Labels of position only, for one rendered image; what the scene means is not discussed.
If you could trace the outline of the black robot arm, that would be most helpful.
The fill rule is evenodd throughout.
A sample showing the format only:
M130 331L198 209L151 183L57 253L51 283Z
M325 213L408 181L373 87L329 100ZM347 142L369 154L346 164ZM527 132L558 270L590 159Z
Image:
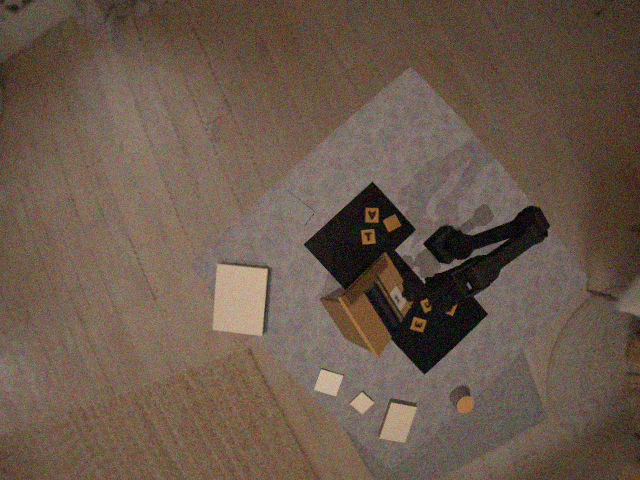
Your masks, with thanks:
M445 251L454 254L457 260L467 259L474 249L508 239L486 255L477 255L441 274L441 280L427 293L432 312L444 314L458 305L457 294L464 298L474 297L487 289L499 277L501 269L520 256L532 245L537 245L548 236L549 223L539 207L528 206L507 222L475 235L462 230L449 232L441 242ZM509 239L510 238L510 239ZM467 283L471 285L471 289Z

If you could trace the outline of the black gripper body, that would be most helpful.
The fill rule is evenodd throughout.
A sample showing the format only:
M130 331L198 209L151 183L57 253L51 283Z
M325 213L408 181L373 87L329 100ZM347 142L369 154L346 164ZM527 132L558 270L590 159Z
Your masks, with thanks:
M402 286L406 300L409 302L421 300L423 294L427 294L434 285L441 280L441 274L442 273L436 273L432 277L425 278L425 287L420 287L417 279L408 279L403 281Z

